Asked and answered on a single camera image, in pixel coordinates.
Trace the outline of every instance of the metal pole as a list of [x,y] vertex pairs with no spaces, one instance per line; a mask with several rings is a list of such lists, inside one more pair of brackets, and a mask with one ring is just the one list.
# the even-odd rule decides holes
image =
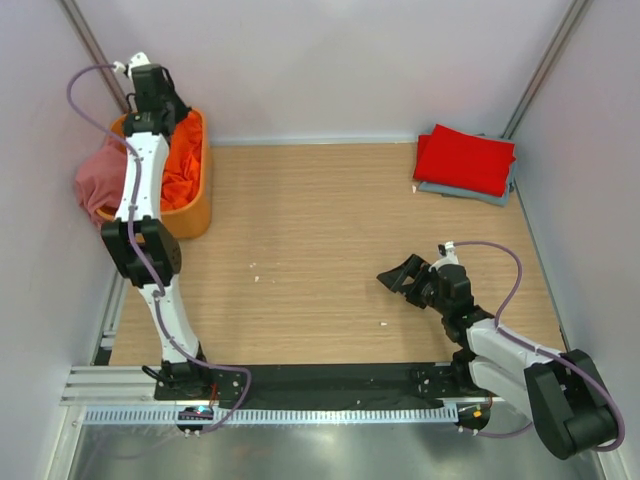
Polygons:
[[[84,19],[84,16],[78,8],[75,0],[57,0],[57,2],[60,5],[60,8],[62,8],[62,11],[66,15],[67,20],[69,20],[69,23],[73,27],[74,31],[78,35],[80,42],[87,50],[87,53],[91,57],[91,60],[96,64],[112,63],[107,60],[107,57],[105,57],[104,53],[102,52],[98,41],[93,36],[93,33],[91,32],[91,29],[89,28],[87,21]],[[101,69],[100,75],[102,76],[102,80],[104,80],[107,90],[109,90],[109,93],[111,93],[111,96],[118,104],[120,111],[122,113],[125,113],[127,111],[127,102],[125,100],[124,91],[118,83],[115,74],[108,69]]]
[[531,103],[538,91],[540,91],[544,81],[553,70],[553,67],[569,43],[571,35],[575,32],[592,2],[593,0],[574,0],[572,2],[566,15],[562,19],[553,40],[551,40],[547,51],[542,57],[538,68],[533,74],[527,89],[520,98],[520,102],[518,103],[515,112],[513,112],[509,123],[507,123],[507,127],[502,134],[503,138],[512,139],[515,135],[516,130],[520,126],[520,122],[522,122],[522,118],[527,113],[527,110],[531,106]]

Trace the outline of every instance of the metal floor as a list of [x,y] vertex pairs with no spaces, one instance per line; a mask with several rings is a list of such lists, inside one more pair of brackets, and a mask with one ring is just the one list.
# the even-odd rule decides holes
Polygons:
[[[498,403],[492,431],[524,419]],[[117,456],[133,459],[117,459]],[[592,453],[560,461],[530,431],[495,440],[438,424],[229,427],[185,439],[174,426],[84,426],[72,480],[601,480]]]

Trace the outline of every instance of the red cloth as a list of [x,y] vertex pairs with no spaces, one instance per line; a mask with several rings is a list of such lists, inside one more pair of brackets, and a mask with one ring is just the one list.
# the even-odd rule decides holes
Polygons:
[[200,189],[202,120],[193,110],[171,136],[171,148],[162,175],[160,210],[177,210],[196,198]]
[[118,209],[126,170],[127,156],[120,150],[118,142],[109,137],[104,146],[78,168],[74,183],[76,200],[96,227],[105,221],[96,210]]
[[504,194],[515,145],[466,135],[436,125],[418,137],[413,178],[500,197]]

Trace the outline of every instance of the white cable tray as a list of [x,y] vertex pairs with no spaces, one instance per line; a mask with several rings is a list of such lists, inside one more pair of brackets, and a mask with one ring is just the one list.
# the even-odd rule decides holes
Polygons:
[[[220,420],[226,409],[215,408],[213,419],[180,420],[179,412],[185,406],[89,406],[84,425],[199,425]],[[343,411],[297,411],[297,410],[238,410],[226,424],[229,426],[250,425],[346,425],[363,423],[455,423],[458,411],[455,404],[430,410],[343,410]]]

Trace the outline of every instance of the white wall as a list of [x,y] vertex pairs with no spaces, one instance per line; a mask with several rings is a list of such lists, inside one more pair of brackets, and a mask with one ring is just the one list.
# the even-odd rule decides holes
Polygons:
[[[0,45],[0,477],[31,480],[50,457],[69,367],[94,346],[113,267],[72,190],[102,139],[65,99],[89,58],[50,0],[3,2]],[[78,101],[112,120],[102,81],[83,80]]]
[[498,135],[569,0],[78,0],[110,59],[167,66],[217,143]]
[[640,478],[640,2],[593,2],[517,132],[518,187],[569,343],[628,426]]

